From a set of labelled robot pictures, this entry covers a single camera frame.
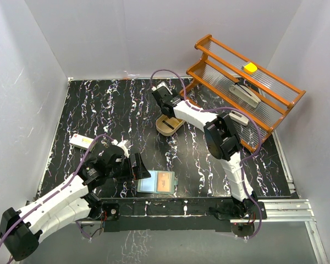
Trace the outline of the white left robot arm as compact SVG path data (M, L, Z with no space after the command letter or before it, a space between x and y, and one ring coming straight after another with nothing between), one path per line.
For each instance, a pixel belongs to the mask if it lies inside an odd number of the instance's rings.
M0 247L10 252L11 261L24 260L59 229L83 218L98 219L103 207L93 191L108 179L126 182L150 176L139 153L130 158L125 146L112 145L102 156L81 161L73 174L43 197L18 210L5 210L0 222Z

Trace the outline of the green card holder wallet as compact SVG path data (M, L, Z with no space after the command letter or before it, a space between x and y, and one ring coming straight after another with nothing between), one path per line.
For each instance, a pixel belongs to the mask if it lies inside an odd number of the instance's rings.
M178 180L174 172L150 170L150 178L138 180L137 191L139 193L173 195Z

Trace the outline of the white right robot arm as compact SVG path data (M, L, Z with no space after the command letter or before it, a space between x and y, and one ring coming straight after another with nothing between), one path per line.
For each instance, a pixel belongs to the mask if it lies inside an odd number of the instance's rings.
M183 120L204 133L209 153L219 160L229 181L235 215L247 218L254 211L257 196L241 165L241 139L231 117L206 112L164 83L152 87L151 91L164 115Z

